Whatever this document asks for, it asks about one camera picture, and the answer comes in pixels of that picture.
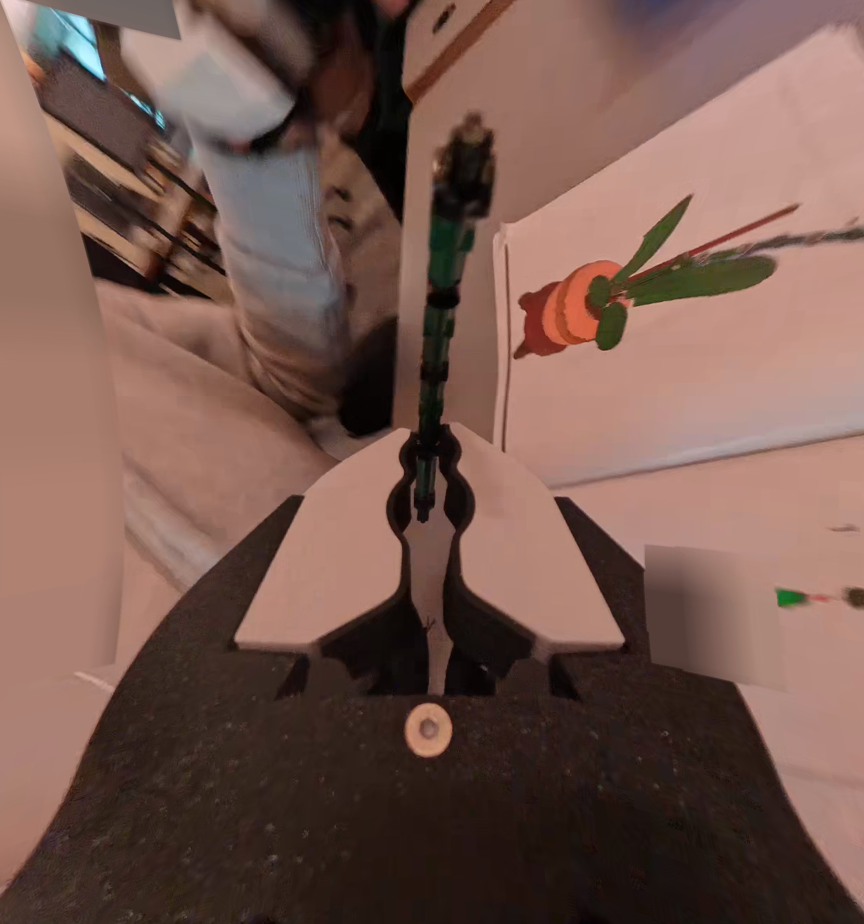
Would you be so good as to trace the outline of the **green brick plant stem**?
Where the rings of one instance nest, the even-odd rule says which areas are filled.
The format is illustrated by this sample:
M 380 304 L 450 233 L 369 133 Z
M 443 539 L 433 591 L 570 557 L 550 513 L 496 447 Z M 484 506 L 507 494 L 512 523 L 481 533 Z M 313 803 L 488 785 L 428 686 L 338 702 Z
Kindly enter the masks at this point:
M 477 225 L 490 214 L 495 163 L 494 132 L 475 111 L 453 128 L 435 158 L 418 426 L 413 436 L 413 506 L 420 523 L 428 521 L 436 503 L 442 415 L 461 281 Z

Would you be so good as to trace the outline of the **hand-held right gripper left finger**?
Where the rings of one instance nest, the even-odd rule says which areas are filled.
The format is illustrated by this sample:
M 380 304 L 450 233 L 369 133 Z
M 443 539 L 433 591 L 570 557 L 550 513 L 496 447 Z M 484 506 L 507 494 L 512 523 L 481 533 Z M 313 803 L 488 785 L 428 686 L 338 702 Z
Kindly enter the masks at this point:
M 412 434 L 392 431 L 297 498 L 235 633 L 241 651 L 394 657 L 425 639 L 412 597 Z

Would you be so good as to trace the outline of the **person's left forearm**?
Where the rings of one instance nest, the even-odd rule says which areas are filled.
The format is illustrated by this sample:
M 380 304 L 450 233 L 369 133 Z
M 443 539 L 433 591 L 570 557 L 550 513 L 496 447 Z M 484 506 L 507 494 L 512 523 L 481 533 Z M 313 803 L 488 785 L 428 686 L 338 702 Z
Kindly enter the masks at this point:
M 317 141 L 239 153 L 196 130 L 189 136 L 218 211 L 252 382 L 298 421 L 332 416 L 352 338 Z

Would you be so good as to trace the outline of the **person's left hand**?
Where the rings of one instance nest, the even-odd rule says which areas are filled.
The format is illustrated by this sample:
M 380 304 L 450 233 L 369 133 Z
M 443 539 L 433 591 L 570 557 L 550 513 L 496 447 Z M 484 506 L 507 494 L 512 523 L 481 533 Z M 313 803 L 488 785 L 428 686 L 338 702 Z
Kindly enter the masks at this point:
M 373 52 L 352 5 L 322 27 L 308 94 L 317 124 L 353 144 L 368 120 L 375 89 Z

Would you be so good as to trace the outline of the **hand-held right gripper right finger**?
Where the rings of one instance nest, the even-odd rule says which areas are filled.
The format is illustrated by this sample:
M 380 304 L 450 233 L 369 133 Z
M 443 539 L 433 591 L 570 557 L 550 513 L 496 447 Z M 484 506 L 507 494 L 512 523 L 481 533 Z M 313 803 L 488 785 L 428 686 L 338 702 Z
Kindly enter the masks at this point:
M 454 528 L 443 618 L 470 659 L 616 652 L 624 635 L 541 480 L 461 424 L 443 435 Z

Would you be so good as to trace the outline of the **white instruction booklet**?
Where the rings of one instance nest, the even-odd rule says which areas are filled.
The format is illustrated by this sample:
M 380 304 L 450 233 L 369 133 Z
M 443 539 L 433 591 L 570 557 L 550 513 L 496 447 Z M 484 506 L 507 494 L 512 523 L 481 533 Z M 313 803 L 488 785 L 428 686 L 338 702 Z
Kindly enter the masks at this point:
M 779 248 L 764 282 L 633 308 L 609 352 L 513 359 L 523 294 L 629 260 L 692 202 L 656 260 L 779 208 L 734 243 Z M 864 46 L 820 29 L 495 236 L 494 441 L 640 564 L 730 553 L 749 582 L 827 595 L 776 608 L 782 689 L 739 687 L 806 826 L 864 909 Z

